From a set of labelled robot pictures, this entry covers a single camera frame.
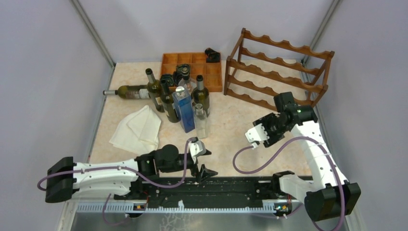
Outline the clear glass bottle front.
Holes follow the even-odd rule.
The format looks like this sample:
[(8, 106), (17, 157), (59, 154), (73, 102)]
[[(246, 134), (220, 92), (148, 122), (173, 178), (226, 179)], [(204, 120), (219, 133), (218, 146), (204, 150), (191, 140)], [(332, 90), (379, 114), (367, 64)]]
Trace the clear glass bottle front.
[(204, 110), (204, 106), (201, 103), (197, 103), (194, 106), (194, 122), (195, 130), (198, 139), (205, 139), (208, 137), (207, 128), (207, 114)]

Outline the blue square glass bottle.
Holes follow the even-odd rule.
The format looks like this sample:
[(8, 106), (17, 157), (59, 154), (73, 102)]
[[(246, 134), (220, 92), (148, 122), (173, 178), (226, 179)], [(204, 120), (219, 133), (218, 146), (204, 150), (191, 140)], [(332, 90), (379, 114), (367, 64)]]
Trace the blue square glass bottle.
[(181, 127), (185, 133), (189, 133), (195, 129), (191, 96), (182, 86), (176, 87), (172, 96)]

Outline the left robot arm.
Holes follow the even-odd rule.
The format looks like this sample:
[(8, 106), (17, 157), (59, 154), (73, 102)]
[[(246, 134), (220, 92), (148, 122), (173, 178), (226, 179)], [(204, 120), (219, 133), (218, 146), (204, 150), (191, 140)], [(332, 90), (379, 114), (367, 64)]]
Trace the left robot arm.
[(106, 195), (139, 199), (144, 193), (144, 182), (170, 189), (184, 182), (187, 171), (197, 183), (216, 176), (218, 172), (198, 165), (199, 156), (210, 154), (201, 141), (195, 141), (187, 143), (183, 154), (168, 144), (134, 159), (114, 163), (75, 163), (73, 157), (68, 156), (50, 167), (37, 187), (45, 192), (46, 203)]

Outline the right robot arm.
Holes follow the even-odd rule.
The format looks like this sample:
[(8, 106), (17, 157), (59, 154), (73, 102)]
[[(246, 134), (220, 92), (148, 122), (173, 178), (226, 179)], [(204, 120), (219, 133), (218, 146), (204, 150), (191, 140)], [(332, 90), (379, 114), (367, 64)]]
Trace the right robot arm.
[(305, 206), (312, 221), (344, 217), (353, 211), (361, 189), (351, 183), (335, 164), (320, 134), (318, 118), (310, 105), (299, 105), (291, 92), (274, 97), (277, 113), (270, 113), (253, 122), (246, 132), (250, 143), (263, 143), (270, 147), (291, 131), (292, 141), (301, 141), (312, 182), (301, 179), (292, 172), (273, 175), (271, 193), (276, 198), (287, 194)]

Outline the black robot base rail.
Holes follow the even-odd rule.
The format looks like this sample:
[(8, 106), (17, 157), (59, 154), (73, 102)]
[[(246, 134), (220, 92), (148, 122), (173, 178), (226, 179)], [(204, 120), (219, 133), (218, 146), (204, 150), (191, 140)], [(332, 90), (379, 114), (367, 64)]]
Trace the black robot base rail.
[(187, 177), (176, 188), (159, 188), (144, 180), (131, 183), (126, 195), (114, 195), (115, 200), (147, 201), (148, 208), (175, 208), (183, 201), (185, 208), (223, 209), (223, 208), (261, 208), (265, 200), (296, 197), (278, 192), (272, 176), (261, 177), (211, 177), (202, 183)]

